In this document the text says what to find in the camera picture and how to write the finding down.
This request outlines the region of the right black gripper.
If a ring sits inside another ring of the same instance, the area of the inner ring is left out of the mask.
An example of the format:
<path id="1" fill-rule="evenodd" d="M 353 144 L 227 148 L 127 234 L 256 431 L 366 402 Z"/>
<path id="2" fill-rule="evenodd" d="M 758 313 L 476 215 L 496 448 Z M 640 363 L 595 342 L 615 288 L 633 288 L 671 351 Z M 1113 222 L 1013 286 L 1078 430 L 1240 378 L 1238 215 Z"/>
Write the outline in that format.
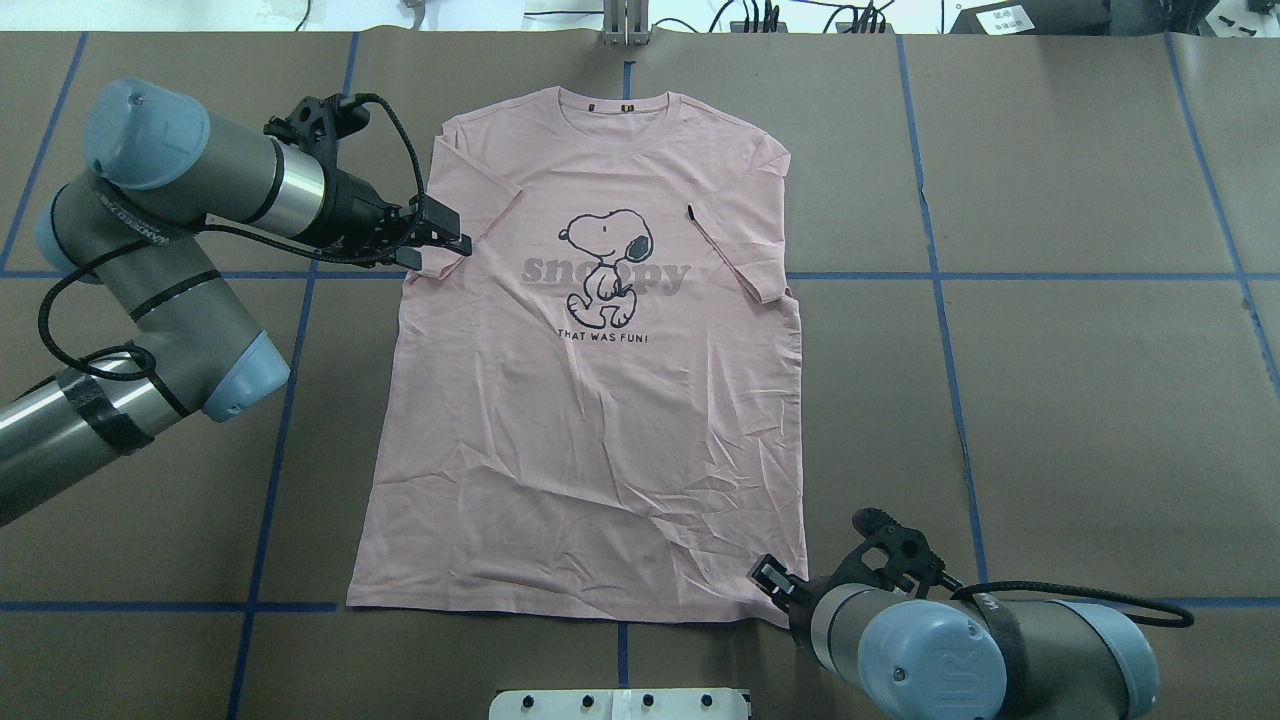
<path id="1" fill-rule="evenodd" d="M 792 578 L 776 556 L 763 553 L 751 565 L 749 580 L 772 603 L 787 603 L 788 630 L 794 641 L 812 639 L 813 616 L 822 597 L 833 587 L 831 578 Z"/>

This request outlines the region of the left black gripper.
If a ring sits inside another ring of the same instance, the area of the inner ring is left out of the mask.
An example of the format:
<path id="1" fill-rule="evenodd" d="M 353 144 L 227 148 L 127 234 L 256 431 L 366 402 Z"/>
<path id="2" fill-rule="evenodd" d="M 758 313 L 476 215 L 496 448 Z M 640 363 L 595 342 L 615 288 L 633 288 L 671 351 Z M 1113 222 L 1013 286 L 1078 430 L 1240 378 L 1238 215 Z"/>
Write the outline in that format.
<path id="1" fill-rule="evenodd" d="M 460 238 L 402 246 L 407 229 L 413 237 Z M 383 200 L 366 181 L 333 170 L 325 174 L 323 202 L 305 229 L 305 243 L 329 263 L 396 261 L 411 272 L 448 272 L 472 255 L 471 238 L 462 233 L 460 214 L 429 195 L 415 195 L 406 210 Z"/>

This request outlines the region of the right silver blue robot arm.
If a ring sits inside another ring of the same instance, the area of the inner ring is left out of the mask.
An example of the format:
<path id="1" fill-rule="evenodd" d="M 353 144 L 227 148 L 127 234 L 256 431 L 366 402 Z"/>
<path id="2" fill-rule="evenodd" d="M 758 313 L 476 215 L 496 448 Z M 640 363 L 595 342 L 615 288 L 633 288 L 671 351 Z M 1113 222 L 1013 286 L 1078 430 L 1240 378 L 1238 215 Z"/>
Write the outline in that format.
<path id="1" fill-rule="evenodd" d="M 771 555 L 750 580 L 800 651 L 892 719 L 1142 719 L 1161 675 L 1138 623 L 1068 600 L 918 600 L 863 571 L 804 580 Z"/>

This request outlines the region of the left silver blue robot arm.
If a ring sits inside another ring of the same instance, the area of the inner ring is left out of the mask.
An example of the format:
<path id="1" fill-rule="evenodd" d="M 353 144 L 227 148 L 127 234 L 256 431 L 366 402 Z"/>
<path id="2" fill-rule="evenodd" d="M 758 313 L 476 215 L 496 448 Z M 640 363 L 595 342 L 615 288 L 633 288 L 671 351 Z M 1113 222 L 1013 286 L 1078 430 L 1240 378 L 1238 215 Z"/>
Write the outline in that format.
<path id="1" fill-rule="evenodd" d="M 84 124 L 84 172 L 36 225 L 61 279 L 37 332 L 60 363 L 3 410 L 1 519 L 10 524 L 202 413 L 228 421 L 283 387 L 291 366 L 198 245 L 237 234 L 316 263 L 417 270 L 425 247 L 472 251 L 456 210 L 416 191 L 388 202 L 343 170 L 339 143 L 376 94 L 307 96 L 251 129 L 138 78 L 102 88 Z"/>

